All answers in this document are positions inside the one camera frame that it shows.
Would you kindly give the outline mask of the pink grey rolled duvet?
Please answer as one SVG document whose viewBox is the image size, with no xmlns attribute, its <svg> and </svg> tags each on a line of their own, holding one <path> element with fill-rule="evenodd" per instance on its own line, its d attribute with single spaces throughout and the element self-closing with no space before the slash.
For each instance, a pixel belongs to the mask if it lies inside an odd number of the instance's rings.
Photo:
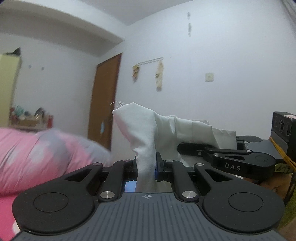
<svg viewBox="0 0 296 241">
<path fill-rule="evenodd" d="M 20 193 L 92 163 L 106 166 L 110 160 L 102 145 L 55 128 L 37 133 L 1 128 L 1 195 Z"/>
</svg>

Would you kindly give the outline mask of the brown wooden door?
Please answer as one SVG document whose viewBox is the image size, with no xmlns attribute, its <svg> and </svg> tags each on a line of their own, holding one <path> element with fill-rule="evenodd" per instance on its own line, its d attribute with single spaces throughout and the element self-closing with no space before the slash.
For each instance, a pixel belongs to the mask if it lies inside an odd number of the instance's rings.
<svg viewBox="0 0 296 241">
<path fill-rule="evenodd" d="M 118 54 L 97 65 L 90 104 L 88 138 L 109 150 L 120 62 Z"/>
</svg>

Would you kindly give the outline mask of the wall switch plate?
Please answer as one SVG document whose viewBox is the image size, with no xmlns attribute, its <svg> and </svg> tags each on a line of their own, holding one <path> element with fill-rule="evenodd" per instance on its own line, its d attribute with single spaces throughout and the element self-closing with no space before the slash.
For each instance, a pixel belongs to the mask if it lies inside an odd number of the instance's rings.
<svg viewBox="0 0 296 241">
<path fill-rule="evenodd" d="M 205 74 L 205 81 L 206 82 L 213 82 L 214 81 L 214 73 L 206 73 Z"/>
</svg>

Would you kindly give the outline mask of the white cloth garment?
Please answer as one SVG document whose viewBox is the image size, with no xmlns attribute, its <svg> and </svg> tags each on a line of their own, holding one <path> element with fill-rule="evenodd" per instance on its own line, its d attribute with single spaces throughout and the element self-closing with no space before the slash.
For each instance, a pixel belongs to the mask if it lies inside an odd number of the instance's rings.
<svg viewBox="0 0 296 241">
<path fill-rule="evenodd" d="M 180 143 L 208 144 L 218 149 L 237 148 L 236 132 L 214 128 L 206 120 L 162 116 L 134 102 L 113 110 L 112 114 L 135 152 L 138 169 L 136 192 L 171 192 L 168 182 L 155 180 L 157 152 L 164 160 L 180 161 L 191 167 L 194 159 L 181 157 L 177 151 Z"/>
</svg>

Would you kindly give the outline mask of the pink floral bed blanket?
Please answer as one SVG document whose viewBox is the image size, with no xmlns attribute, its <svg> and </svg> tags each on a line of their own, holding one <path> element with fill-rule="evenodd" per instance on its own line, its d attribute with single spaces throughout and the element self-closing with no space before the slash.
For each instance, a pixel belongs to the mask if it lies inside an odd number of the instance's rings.
<svg viewBox="0 0 296 241">
<path fill-rule="evenodd" d="M 1 205 L 0 205 L 1 240 L 11 240 L 20 232 L 20 228 L 18 227 L 12 213 L 12 204 L 16 197 L 17 197 L 17 194 L 9 195 L 9 196 L 1 196 Z"/>
</svg>

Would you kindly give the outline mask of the cluttered shelf items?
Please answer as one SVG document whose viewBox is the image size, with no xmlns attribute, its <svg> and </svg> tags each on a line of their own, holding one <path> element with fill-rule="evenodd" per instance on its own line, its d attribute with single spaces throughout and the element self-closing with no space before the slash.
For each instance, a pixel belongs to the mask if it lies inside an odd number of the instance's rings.
<svg viewBox="0 0 296 241">
<path fill-rule="evenodd" d="M 40 132 L 53 127 L 54 116 L 43 108 L 30 113 L 21 106 L 11 108 L 9 127 L 27 132 Z"/>
</svg>

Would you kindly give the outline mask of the yellow green wardrobe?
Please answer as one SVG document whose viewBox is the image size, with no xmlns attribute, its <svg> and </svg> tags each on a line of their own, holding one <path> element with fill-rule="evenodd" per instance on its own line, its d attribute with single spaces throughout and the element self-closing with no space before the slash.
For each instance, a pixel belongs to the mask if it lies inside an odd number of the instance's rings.
<svg viewBox="0 0 296 241">
<path fill-rule="evenodd" d="M 16 80 L 21 63 L 21 48 L 1 54 L 1 128 L 9 126 Z"/>
</svg>

